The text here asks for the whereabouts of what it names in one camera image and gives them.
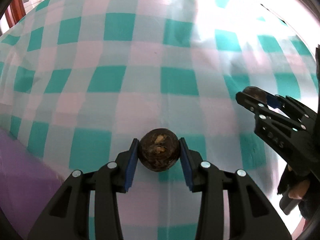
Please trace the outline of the gloved right hand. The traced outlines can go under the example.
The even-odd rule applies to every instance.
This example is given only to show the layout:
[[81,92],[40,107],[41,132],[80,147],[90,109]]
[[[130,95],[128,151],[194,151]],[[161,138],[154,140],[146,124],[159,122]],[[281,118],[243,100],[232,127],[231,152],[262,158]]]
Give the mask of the gloved right hand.
[[287,164],[277,194],[283,194],[287,190],[290,199],[300,200],[298,206],[303,218],[310,220],[319,208],[319,180],[312,173],[300,176]]

